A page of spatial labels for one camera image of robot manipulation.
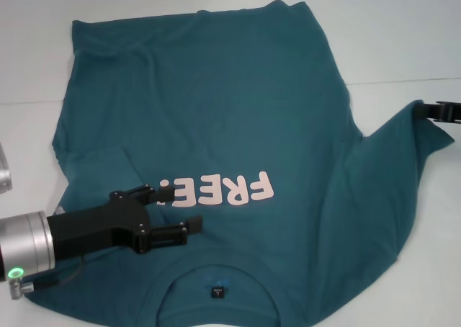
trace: white surface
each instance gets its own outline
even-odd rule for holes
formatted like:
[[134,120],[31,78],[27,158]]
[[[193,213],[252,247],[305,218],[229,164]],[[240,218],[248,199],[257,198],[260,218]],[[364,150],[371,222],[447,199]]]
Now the white surface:
[[[71,67],[71,20],[251,8],[271,1],[0,0],[0,142],[14,185],[0,196],[0,218],[51,213],[66,188],[50,142]],[[461,77],[461,0],[283,1],[306,1],[313,10],[366,135],[412,100],[461,102],[461,79],[453,79]],[[380,84],[414,79],[452,80]],[[400,260],[319,326],[461,326],[461,126],[442,126],[458,142],[428,161],[416,224]],[[90,326],[27,300],[13,302],[6,284],[0,285],[0,316],[6,327]]]

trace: green indicator light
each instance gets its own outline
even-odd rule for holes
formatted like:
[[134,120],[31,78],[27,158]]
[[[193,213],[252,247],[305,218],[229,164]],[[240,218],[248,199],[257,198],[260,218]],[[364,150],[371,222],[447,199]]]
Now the green indicator light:
[[24,270],[22,268],[16,267],[8,272],[8,277],[15,279],[15,278],[21,277],[23,274],[24,274]]

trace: black bracket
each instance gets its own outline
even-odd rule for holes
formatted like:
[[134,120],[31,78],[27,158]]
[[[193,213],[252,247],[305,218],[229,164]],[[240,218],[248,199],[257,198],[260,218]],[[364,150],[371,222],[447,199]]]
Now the black bracket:
[[48,217],[55,259],[69,259],[113,246],[128,246],[138,254],[153,248],[187,244],[187,236],[202,231],[202,217],[176,225],[151,226],[146,205],[174,200],[174,187],[155,190],[148,184],[109,194],[104,205]]
[[417,104],[414,114],[418,120],[431,118],[435,122],[461,124],[461,103],[437,102],[437,104]]

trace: neckline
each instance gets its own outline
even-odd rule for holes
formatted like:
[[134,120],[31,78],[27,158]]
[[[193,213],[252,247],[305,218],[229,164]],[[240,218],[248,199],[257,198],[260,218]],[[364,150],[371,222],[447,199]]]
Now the neckline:
[[158,327],[158,313],[168,295],[170,286],[187,272],[202,266],[229,266],[252,276],[272,299],[278,316],[280,327],[298,326],[297,318],[283,286],[274,273],[261,261],[234,249],[195,251],[170,264],[148,285],[147,292],[140,304],[135,319],[136,327]]

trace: t-shirt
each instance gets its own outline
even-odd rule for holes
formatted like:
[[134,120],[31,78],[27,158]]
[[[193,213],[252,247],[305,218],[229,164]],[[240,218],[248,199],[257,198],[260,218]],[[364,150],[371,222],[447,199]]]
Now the t-shirt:
[[148,206],[151,222],[204,222],[186,246],[100,251],[68,284],[29,295],[92,323],[319,322],[396,260],[426,157],[452,142],[414,119],[417,102],[364,137],[304,3],[75,21],[72,40],[53,141],[64,210],[173,184],[176,201]]

